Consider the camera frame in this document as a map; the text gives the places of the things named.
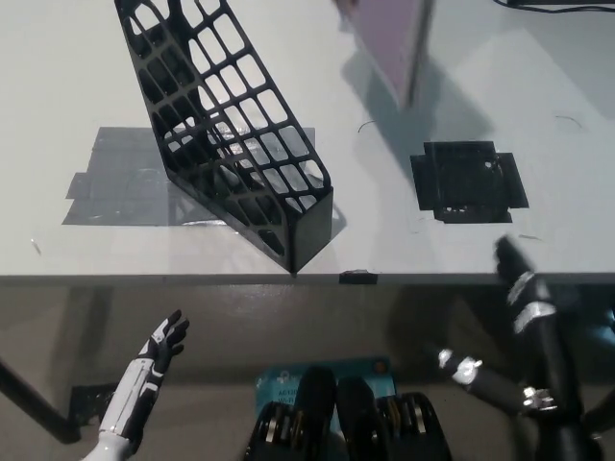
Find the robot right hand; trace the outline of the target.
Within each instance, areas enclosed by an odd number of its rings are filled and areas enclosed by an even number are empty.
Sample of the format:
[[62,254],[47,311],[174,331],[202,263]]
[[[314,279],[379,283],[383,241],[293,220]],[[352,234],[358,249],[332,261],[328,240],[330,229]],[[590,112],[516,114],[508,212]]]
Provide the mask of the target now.
[[560,298],[510,237],[497,240],[494,254],[506,289],[504,313],[519,350],[522,382],[433,343],[426,345],[427,355],[468,394],[506,414],[559,425],[580,423],[584,410],[576,366],[564,339]]

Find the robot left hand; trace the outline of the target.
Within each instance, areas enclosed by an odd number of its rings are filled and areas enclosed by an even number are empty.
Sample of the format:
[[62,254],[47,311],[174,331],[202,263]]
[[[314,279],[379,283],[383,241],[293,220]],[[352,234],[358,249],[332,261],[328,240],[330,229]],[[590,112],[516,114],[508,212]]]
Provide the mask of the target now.
[[100,432],[119,436],[132,446],[140,443],[171,361],[184,350],[188,327],[188,319],[176,310],[147,338],[121,377]]

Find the person hand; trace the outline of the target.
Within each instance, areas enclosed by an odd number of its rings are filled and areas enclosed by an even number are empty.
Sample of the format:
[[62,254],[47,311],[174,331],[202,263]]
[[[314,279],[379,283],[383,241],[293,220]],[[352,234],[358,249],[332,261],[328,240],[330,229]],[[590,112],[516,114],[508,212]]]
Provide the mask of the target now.
[[342,32],[349,32],[352,27],[352,18],[354,10],[358,5],[357,0],[333,0],[338,13],[339,13],[339,29]]

